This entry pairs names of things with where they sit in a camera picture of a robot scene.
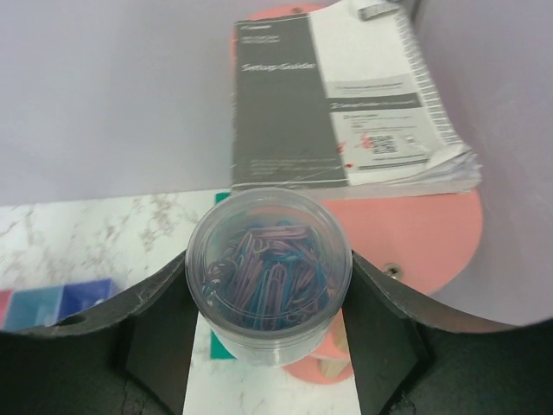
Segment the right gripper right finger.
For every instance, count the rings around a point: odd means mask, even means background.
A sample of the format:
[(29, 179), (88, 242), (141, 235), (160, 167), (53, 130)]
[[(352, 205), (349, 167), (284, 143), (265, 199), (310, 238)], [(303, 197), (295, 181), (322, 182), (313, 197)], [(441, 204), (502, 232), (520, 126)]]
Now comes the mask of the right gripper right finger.
[(552, 321), (470, 315), (358, 254), (343, 316), (363, 414), (550, 414)]

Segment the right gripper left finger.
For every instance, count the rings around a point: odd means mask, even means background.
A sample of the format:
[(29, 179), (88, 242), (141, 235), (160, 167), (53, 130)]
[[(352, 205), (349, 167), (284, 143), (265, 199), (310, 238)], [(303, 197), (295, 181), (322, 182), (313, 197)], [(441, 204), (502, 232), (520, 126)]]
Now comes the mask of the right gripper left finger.
[(179, 254), (115, 297), (1, 334), (3, 414), (180, 414), (198, 309)]

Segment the purple bin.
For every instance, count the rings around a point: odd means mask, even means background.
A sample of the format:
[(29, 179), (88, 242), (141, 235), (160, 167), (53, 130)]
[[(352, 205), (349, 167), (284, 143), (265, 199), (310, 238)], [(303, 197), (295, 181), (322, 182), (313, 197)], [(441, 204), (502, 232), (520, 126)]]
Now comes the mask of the purple bin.
[(118, 285), (111, 278), (57, 285), (54, 288), (58, 291), (55, 323), (90, 309), (119, 293)]

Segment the medium blue bin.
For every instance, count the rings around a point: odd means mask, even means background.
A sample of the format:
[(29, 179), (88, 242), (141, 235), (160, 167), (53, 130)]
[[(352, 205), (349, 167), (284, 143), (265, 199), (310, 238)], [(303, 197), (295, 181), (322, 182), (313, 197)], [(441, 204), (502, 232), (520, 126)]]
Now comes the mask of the medium blue bin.
[(62, 294), (61, 285), (15, 291), (4, 318), (3, 330), (15, 332), (53, 325), (58, 321)]

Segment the pink bin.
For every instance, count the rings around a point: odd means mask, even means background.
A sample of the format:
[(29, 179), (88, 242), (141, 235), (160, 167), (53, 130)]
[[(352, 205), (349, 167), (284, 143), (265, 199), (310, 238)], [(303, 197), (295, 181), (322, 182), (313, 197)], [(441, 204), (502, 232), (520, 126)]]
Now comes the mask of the pink bin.
[(13, 290), (0, 290), (0, 328), (3, 328), (7, 316)]

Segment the clear jar of clips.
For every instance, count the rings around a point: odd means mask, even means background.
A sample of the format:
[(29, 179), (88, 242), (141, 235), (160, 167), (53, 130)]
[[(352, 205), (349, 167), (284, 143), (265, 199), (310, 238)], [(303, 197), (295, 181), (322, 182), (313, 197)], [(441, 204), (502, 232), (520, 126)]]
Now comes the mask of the clear jar of clips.
[(235, 358), (284, 367), (314, 352), (345, 301), (353, 252), (321, 203), (283, 188), (217, 202), (194, 229), (190, 294)]

